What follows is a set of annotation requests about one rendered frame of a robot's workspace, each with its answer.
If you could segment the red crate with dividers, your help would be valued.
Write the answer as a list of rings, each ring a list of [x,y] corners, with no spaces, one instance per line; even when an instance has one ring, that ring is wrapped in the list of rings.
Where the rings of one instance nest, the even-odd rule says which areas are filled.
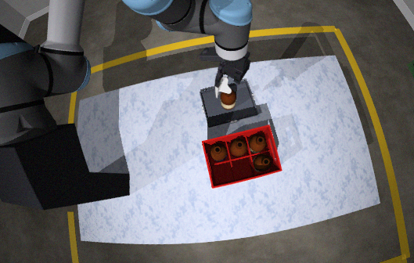
[[[259,153],[251,153],[248,145],[248,141],[253,135],[262,135],[265,137],[266,146]],[[247,143],[247,151],[241,158],[233,157],[230,153],[230,145],[234,139],[243,139]],[[271,139],[271,142],[270,142]],[[227,149],[227,157],[221,163],[213,160],[210,155],[210,148],[215,143],[223,144]],[[271,144],[272,143],[272,144]],[[273,148],[273,149],[272,149]],[[273,152],[274,151],[274,152]],[[265,153],[267,152],[267,153]],[[271,158],[271,167],[267,171],[255,171],[253,159],[259,154],[268,155]],[[230,154],[230,155],[229,155]],[[253,154],[253,155],[252,155]],[[275,156],[274,156],[275,154]],[[231,135],[224,135],[214,139],[208,139],[204,147],[204,155],[207,162],[207,169],[210,176],[211,184],[215,187],[228,186],[239,182],[244,182],[254,178],[270,175],[279,171],[282,171],[282,167],[279,160],[279,155],[275,146],[275,141],[272,135],[272,130],[269,125],[265,125],[259,128],[253,128],[246,131],[237,132]],[[231,157],[231,159],[230,159]],[[245,157],[245,158],[244,158]],[[237,159],[236,159],[237,158]],[[250,159],[249,159],[250,158]],[[233,160],[234,159],[234,160]],[[210,161],[210,162],[209,162]],[[252,161],[252,162],[251,162]],[[231,163],[231,166],[230,166]],[[210,165],[210,166],[209,166]],[[232,169],[231,169],[232,167]],[[210,169],[211,168],[211,169]],[[210,169],[210,170],[209,170]],[[278,171],[277,171],[278,170]],[[275,172],[273,172],[275,171]],[[254,174],[253,174],[254,172]],[[263,172],[263,173],[262,173]],[[261,175],[256,175],[262,173]],[[269,174],[266,174],[269,173]],[[213,174],[213,176],[212,176]],[[249,178],[256,175],[257,177]],[[214,185],[213,178],[215,178],[216,185]],[[246,180],[244,180],[247,178]],[[232,182],[232,183],[231,183]],[[226,185],[223,185],[226,184]]]

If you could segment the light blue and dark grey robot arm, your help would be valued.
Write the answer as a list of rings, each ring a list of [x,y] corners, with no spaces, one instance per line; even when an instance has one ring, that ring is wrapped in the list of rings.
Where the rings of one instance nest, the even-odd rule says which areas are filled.
[[[248,49],[251,0],[122,0],[170,32],[214,35],[202,61],[243,58]],[[0,43],[0,146],[57,128],[45,97],[82,90],[91,75],[80,46],[85,0],[50,0],[47,40],[40,53],[23,42]],[[171,25],[170,25],[171,24]]]

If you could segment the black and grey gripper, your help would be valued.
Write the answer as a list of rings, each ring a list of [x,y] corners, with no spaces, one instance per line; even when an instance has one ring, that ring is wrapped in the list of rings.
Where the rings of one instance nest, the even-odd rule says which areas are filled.
[[[242,59],[229,61],[225,59],[225,62],[220,62],[218,65],[218,72],[216,74],[214,86],[216,98],[219,96],[219,92],[230,94],[232,89],[228,86],[229,80],[223,75],[228,75],[233,78],[233,81],[240,84],[246,72],[250,69],[250,60],[248,57],[250,52],[247,52]],[[235,61],[235,62],[234,62]],[[245,65],[244,65],[245,64]],[[243,68],[244,65],[244,68]],[[235,77],[235,79],[234,79]]]

